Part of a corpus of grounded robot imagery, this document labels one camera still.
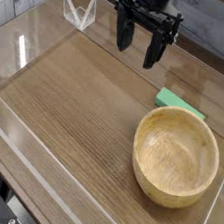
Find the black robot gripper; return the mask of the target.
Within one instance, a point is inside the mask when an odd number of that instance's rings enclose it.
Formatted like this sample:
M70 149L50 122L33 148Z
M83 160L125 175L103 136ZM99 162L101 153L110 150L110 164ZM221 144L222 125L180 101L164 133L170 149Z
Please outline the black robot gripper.
M153 32L145 54L143 67L149 70L160 61L167 43L173 44L176 40L178 27L184 20L182 12L175 8L171 0L117 0L116 9L116 45L120 51L131 45L135 22L150 31L159 29Z

